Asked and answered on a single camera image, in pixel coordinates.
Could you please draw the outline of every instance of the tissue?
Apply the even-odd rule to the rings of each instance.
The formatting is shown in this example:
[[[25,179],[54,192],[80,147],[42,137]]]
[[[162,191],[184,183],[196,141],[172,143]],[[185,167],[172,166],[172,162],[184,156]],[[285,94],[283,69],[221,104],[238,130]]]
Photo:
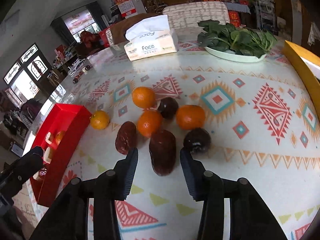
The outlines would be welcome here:
[[[177,52],[178,38],[175,30],[170,30],[167,15],[138,22],[127,30],[125,37],[130,41],[124,49],[131,61]]]

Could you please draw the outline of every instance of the red tray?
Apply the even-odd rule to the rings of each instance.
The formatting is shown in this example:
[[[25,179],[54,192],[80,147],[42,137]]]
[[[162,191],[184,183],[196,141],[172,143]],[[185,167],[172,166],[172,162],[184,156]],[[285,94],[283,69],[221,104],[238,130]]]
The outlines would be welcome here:
[[[46,149],[49,146],[45,141],[48,132],[53,135],[59,131],[66,131],[66,133],[56,148],[51,163],[46,166],[47,174],[44,180],[37,181],[30,178],[33,193],[39,205],[50,207],[55,200],[64,171],[84,130],[90,123],[90,117],[91,113],[84,106],[55,104],[44,120],[32,148],[40,146]]]

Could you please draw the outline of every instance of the green plant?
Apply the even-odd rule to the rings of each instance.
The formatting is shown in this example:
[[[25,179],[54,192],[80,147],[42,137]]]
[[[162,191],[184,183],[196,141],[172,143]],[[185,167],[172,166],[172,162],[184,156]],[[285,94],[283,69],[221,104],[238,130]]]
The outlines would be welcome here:
[[[269,31],[238,29],[232,24],[220,25],[219,21],[207,20],[198,22],[206,33],[198,35],[201,47],[226,51],[234,51],[238,55],[256,56],[260,58],[270,51],[276,43],[276,38]]]

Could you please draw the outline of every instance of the dark curtain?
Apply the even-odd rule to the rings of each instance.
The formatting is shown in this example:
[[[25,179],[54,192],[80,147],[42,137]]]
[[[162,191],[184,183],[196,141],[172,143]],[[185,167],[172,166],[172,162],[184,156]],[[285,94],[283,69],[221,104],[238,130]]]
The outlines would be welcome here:
[[[61,17],[53,20],[51,23],[51,27],[60,36],[60,38],[66,45],[69,46],[71,45],[71,43],[76,41]]]
[[[100,30],[104,30],[106,27],[104,21],[101,16],[104,14],[98,2],[89,3],[86,5],[87,9],[91,13],[92,18],[100,28]]]

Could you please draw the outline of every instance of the white patterned chair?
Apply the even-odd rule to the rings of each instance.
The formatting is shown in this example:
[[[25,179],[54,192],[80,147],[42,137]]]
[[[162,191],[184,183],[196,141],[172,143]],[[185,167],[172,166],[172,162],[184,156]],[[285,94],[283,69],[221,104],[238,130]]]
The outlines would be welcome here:
[[[198,22],[218,20],[220,24],[229,23],[229,15],[223,2],[206,1],[172,5],[164,8],[168,15],[170,28],[198,27]]]

